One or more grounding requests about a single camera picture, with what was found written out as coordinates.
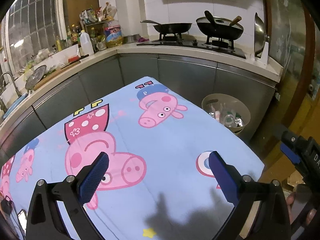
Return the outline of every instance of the kitchen cabinet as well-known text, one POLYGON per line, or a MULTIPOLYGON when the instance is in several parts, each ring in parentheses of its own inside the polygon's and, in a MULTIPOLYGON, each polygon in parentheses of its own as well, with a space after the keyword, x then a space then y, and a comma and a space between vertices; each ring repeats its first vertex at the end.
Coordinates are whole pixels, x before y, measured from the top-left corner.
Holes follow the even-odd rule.
POLYGON ((233 96, 243 102, 250 111, 251 120, 239 134, 248 142, 266 113, 275 92, 276 83, 244 69, 218 63, 214 93, 233 96))
POLYGON ((0 166, 46 129, 30 106, 9 130, 11 132, 1 146, 3 158, 0 159, 0 166))
POLYGON ((104 59, 78 73, 90 102, 124 86, 117 56, 104 59))
POLYGON ((157 54, 120 54, 119 62, 124 85, 148 76, 159 81, 157 54))
POLYGON ((77 75, 70 77, 37 100, 33 107, 48 129, 76 110, 89 104, 77 75))
POLYGON ((199 107, 202 99, 213 92, 216 62, 159 55, 158 67, 162 84, 199 107))

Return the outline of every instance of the table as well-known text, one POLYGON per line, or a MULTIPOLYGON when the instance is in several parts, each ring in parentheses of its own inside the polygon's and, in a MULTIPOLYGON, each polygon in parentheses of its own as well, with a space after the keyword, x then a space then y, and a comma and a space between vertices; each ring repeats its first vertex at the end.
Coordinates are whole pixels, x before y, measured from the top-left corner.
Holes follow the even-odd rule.
MULTIPOLYGON (((3 166, 0 191, 18 211, 28 210, 39 179, 76 175, 104 151, 109 168, 84 208, 105 239, 212 239, 233 208, 208 167, 213 150, 241 175, 260 177, 263 163, 238 137, 144 77, 28 143, 3 166)), ((79 239, 58 205, 70 236, 79 239)))

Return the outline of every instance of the human hand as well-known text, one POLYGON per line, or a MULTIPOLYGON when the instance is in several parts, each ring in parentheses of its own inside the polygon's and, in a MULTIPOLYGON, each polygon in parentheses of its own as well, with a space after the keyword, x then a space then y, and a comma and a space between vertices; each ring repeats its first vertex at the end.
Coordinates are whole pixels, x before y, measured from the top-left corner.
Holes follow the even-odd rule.
MULTIPOLYGON (((289 219, 290 219, 290 224, 292 224, 293 222, 293 219, 292 219, 292 213, 291 213, 291 206, 295 200, 295 196, 296 196, 296 193, 295 192, 292 192, 286 199, 286 202, 287 202, 287 206, 288 206, 288 212, 289 212, 289 219)), ((316 210, 315 209, 312 209, 309 211, 308 215, 307 215, 307 218, 306 218, 306 225, 309 225, 311 220, 313 219, 313 217, 315 216, 316 214, 316 210)))

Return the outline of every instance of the white bottle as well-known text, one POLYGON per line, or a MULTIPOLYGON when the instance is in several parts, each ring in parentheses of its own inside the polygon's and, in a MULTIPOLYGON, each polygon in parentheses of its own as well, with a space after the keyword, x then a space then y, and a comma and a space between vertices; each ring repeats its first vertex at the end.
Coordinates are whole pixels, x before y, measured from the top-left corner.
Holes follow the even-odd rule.
POLYGON ((92 43, 90 40, 90 36, 84 30, 81 31, 80 44, 81 44, 81 48, 83 50, 84 55, 89 54, 89 56, 90 56, 90 55, 94 54, 92 43))

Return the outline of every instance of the cutting board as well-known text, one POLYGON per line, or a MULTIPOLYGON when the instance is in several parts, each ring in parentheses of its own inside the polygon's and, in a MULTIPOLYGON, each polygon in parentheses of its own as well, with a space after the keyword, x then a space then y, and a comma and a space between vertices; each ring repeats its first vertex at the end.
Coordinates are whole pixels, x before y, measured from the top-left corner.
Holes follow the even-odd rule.
POLYGON ((36 91, 37 89, 39 89, 40 87, 42 87, 44 84, 46 84, 48 81, 52 80, 53 78, 55 78, 56 76, 60 75, 61 73, 65 72, 66 70, 78 65, 80 63, 80 60, 77 62, 74 62, 70 65, 67 65, 63 68, 57 68, 55 72, 52 72, 50 75, 46 76, 45 78, 43 78, 42 80, 40 80, 35 87, 33 88, 34 91, 36 91))

